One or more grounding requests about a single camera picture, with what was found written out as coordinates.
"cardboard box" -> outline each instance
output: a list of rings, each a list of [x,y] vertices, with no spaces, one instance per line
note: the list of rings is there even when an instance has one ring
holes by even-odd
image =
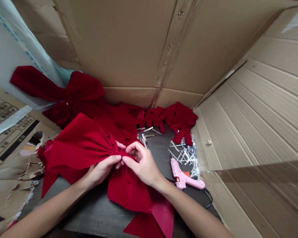
[[[53,122],[0,88],[0,234],[19,216],[30,199],[35,179],[43,173],[36,154],[21,156],[31,137],[43,133],[43,140],[60,133]]]
[[[201,175],[235,237],[298,237],[298,1],[13,2],[109,102],[195,108]]]
[[[235,237],[298,237],[298,8],[244,58],[194,110],[200,170]]]

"work surface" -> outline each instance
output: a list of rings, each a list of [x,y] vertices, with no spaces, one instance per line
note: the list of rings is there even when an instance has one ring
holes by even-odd
[[[164,135],[156,134],[153,131],[148,131],[144,134],[155,134],[154,137],[147,138],[149,143],[148,148],[151,150],[161,173],[168,179],[174,179],[170,166],[170,153],[168,151],[168,149],[170,149],[174,155],[178,154],[173,147],[170,147],[170,141],[174,136],[174,132],[166,125],[166,133]],[[191,166],[180,165],[180,167],[183,171],[191,171],[192,169]],[[25,217],[45,201],[70,186],[65,179],[59,177],[44,198],[41,199],[42,185],[43,180],[41,179],[40,184],[34,190],[33,197],[23,208],[19,219]],[[129,211],[111,202],[107,198],[107,186],[108,180],[87,193],[77,203],[74,210],[63,220],[60,224],[60,228],[109,238],[134,237],[124,233],[123,230],[135,217],[136,212]],[[208,197],[202,190],[187,186],[183,191],[202,206],[206,206],[210,203]],[[213,206],[209,207],[208,211],[219,219]],[[187,226],[177,212],[174,217],[173,237],[190,237]]]

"forearm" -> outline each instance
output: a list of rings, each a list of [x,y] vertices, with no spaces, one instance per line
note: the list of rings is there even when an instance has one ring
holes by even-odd
[[[51,198],[21,221],[16,223],[1,237],[41,237],[57,225],[87,192],[87,188],[77,181],[55,197]]]
[[[233,238],[215,216],[166,179],[156,189],[170,201],[196,237]]]

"velvet ribbon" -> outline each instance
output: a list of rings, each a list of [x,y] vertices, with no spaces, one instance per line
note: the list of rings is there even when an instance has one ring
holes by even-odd
[[[111,155],[129,156],[137,161],[119,149],[115,139],[106,135],[97,122],[78,114],[53,141],[48,140],[45,147],[39,148],[38,156],[45,165],[42,197],[59,175],[73,184],[90,166]],[[139,212],[124,232],[140,237],[172,237],[172,205],[126,165],[110,174],[107,197],[128,210]]]
[[[142,128],[145,121],[147,125],[153,123],[155,126],[159,125],[161,132],[165,133],[165,120],[174,131],[181,128],[184,129],[184,135],[190,133],[185,129],[189,128],[192,122],[179,120],[181,117],[176,114],[175,105],[167,109],[149,109],[146,115],[138,106],[122,102],[117,106],[109,105],[103,97],[105,91],[100,82],[78,71],[72,73],[66,89],[55,85],[32,66],[17,67],[10,82],[30,96],[57,102],[51,109],[43,112],[64,130],[54,141],[47,141],[45,147],[40,147],[37,152],[46,168],[42,196],[59,175],[73,184],[87,173],[91,165],[110,155],[126,155],[118,149],[115,140],[126,146],[137,141],[137,124]],[[126,209],[139,212],[125,232],[140,237],[147,237],[148,234],[171,237],[171,205],[167,200],[155,200],[155,197],[161,198],[161,195],[152,195],[153,192],[149,191],[127,166],[114,170],[110,175],[108,198]]]

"glue gun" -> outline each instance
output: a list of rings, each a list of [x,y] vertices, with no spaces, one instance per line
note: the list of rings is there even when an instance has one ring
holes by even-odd
[[[186,185],[185,185],[186,183],[198,189],[205,188],[205,183],[203,182],[203,180],[192,179],[190,178],[189,172],[185,172],[185,173],[182,172],[178,162],[174,158],[171,158],[171,168],[172,168],[173,177],[176,178],[175,184],[177,188],[179,189],[186,188]]]

